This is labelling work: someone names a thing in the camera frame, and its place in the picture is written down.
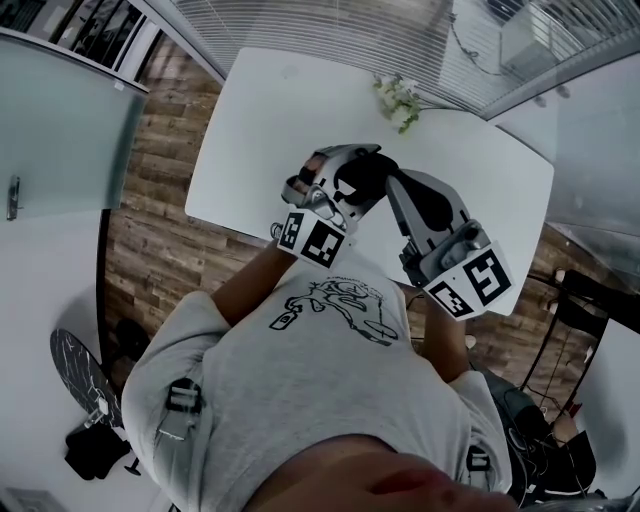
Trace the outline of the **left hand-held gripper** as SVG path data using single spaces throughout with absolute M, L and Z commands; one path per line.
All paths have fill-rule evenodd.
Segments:
M 380 150 L 378 144 L 341 144 L 321 148 L 319 153 L 325 157 L 325 168 L 339 169 L 352 160 Z M 325 180 L 320 180 L 320 172 L 306 194 L 293 188 L 297 175 L 290 177 L 283 188 L 282 197 L 288 212 L 284 223 L 277 227 L 277 248 L 331 270 L 352 248 L 351 235 L 380 199 L 365 199 L 353 204 L 345 197 L 342 209 L 324 187 Z

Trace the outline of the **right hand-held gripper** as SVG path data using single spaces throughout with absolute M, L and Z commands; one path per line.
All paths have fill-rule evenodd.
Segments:
M 385 188 L 403 236 L 424 238 L 425 224 L 428 228 L 463 224 L 433 250 L 421 251 L 410 240 L 400 254 L 410 282 L 450 317 L 477 317 L 512 288 L 499 243 L 488 238 L 479 222 L 468 221 L 466 207 L 454 188 L 408 169 L 392 172 Z

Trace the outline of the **person's left hand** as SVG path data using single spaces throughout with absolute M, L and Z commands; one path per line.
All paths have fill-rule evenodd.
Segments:
M 295 177 L 293 188 L 302 194 L 306 194 L 309 187 L 314 183 L 316 175 L 322 170 L 326 157 L 316 153 L 312 155 L 302 166 Z

